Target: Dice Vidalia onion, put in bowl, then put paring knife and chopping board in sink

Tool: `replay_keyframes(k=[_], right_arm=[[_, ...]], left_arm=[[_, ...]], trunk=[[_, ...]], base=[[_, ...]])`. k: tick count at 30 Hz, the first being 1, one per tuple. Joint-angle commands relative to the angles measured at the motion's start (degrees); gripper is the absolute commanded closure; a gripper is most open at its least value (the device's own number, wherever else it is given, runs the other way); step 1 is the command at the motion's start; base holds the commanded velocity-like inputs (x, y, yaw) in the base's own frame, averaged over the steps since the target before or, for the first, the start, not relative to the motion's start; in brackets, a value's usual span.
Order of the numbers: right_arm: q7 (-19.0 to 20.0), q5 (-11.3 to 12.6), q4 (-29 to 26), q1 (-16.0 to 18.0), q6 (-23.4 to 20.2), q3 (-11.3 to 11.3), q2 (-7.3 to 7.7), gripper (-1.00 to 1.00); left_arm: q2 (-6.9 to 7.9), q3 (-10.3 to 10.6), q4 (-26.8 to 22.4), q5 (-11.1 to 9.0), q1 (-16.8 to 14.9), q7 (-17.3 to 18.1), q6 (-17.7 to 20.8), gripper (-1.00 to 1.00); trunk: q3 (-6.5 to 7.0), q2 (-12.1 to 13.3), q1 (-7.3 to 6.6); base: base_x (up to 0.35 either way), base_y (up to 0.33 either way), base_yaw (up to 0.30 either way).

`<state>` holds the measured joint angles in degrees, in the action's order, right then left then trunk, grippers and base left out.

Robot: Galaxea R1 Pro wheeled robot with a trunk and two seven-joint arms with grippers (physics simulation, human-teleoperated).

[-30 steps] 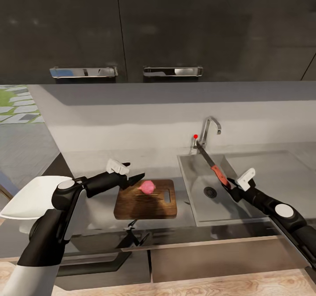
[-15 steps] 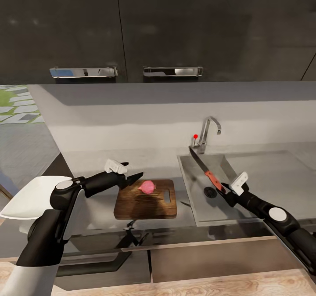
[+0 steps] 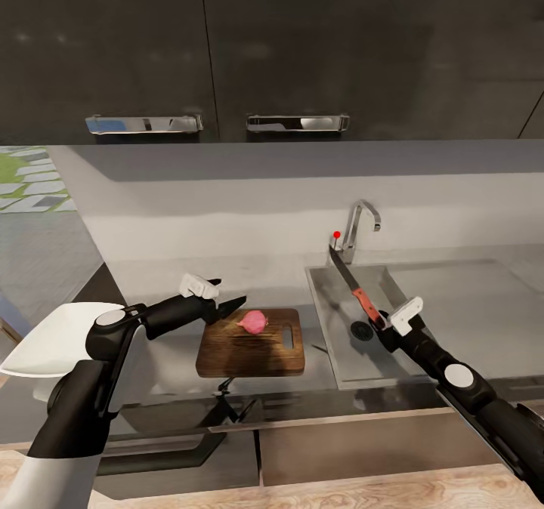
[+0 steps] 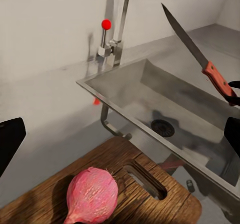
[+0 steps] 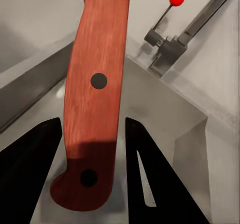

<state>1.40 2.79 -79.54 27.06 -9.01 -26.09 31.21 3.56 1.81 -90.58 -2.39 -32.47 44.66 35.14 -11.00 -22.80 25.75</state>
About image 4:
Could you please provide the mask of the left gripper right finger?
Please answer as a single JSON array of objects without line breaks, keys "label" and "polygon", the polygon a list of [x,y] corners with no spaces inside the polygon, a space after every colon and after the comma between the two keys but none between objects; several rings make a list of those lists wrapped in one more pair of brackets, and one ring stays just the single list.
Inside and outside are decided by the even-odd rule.
[{"label": "left gripper right finger", "polygon": [[224,135],[240,157],[240,119],[228,117]]}]

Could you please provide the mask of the vidalia onion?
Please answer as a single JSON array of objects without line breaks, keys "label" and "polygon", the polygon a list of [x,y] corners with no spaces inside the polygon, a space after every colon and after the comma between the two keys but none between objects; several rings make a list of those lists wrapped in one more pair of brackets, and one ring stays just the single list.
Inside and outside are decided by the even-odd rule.
[{"label": "vidalia onion", "polygon": [[117,207],[118,185],[110,172],[89,167],[71,180],[64,224],[102,224]]}]

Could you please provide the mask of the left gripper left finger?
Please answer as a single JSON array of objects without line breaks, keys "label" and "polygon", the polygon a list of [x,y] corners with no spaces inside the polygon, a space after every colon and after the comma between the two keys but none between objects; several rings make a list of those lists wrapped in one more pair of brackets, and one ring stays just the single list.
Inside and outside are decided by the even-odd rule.
[{"label": "left gripper left finger", "polygon": [[0,177],[26,136],[22,117],[0,123]]}]

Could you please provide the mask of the parer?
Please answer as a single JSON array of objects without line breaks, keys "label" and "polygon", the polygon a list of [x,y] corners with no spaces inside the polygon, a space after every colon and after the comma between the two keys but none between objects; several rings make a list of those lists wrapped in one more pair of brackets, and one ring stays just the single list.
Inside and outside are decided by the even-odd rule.
[{"label": "parer", "polygon": [[172,25],[173,29],[176,31],[178,37],[185,43],[187,48],[191,51],[193,56],[199,62],[199,64],[203,67],[202,73],[207,75],[218,92],[223,96],[229,97],[237,97],[236,93],[230,87],[230,85],[226,82],[223,76],[219,73],[216,67],[208,61],[203,53],[199,50],[199,48],[195,45],[186,31],[182,28],[176,18],[171,14],[171,12],[166,8],[166,6],[162,3],[166,16]]}]

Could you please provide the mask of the cutting board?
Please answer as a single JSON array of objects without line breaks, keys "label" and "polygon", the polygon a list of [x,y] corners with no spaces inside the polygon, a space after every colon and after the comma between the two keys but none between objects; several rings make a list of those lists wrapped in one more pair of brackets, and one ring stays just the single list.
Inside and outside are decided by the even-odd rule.
[{"label": "cutting board", "polygon": [[[123,166],[134,166],[163,195],[156,200]],[[196,224],[199,200],[123,136],[116,136],[0,209],[0,224],[64,224],[71,180],[89,167],[111,173],[117,207],[102,224]],[[75,222],[74,224],[84,224]]]}]

